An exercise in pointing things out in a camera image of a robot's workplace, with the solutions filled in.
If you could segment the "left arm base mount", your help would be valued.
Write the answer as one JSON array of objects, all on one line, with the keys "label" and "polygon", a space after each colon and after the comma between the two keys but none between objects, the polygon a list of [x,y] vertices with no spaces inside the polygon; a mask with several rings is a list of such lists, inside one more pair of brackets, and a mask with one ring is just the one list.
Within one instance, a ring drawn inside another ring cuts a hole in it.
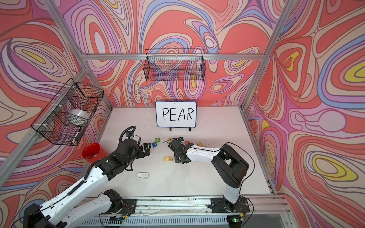
[{"label": "left arm base mount", "polygon": [[136,211],[136,199],[122,198],[113,189],[100,193],[97,200],[100,201],[98,205],[105,208],[102,213],[130,216]]}]

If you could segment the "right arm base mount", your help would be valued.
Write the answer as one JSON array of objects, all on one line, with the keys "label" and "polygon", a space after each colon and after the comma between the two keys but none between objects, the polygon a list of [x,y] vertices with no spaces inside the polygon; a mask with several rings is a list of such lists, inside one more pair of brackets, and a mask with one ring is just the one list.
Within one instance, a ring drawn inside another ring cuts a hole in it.
[{"label": "right arm base mount", "polygon": [[250,212],[248,199],[240,196],[236,203],[231,203],[224,197],[211,198],[211,204],[207,207],[212,210],[213,213],[243,213]]}]

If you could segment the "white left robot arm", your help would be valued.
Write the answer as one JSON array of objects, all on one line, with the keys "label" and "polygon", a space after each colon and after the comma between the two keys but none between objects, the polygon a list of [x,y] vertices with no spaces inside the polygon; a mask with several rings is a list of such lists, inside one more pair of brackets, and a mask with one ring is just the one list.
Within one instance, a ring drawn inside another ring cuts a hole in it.
[{"label": "white left robot arm", "polygon": [[96,199],[79,205],[90,193],[124,171],[133,171],[136,159],[150,155],[151,143],[141,144],[141,138],[135,135],[135,126],[126,128],[120,135],[115,151],[93,162],[85,176],[67,188],[58,196],[41,205],[31,204],[21,217],[25,228],[75,228],[94,216],[111,213],[121,214],[123,219],[135,210],[125,203],[115,190],[103,192]]}]

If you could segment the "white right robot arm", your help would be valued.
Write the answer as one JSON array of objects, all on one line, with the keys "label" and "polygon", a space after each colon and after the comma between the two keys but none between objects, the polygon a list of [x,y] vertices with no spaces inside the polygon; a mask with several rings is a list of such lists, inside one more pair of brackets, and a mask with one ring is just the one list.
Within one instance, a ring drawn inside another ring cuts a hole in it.
[{"label": "white right robot arm", "polygon": [[174,153],[176,163],[212,164],[226,184],[224,200],[231,205],[238,202],[243,179],[247,175],[250,165],[231,146],[225,143],[220,148],[205,148],[193,143],[185,145],[177,138],[166,142],[168,148]]}]

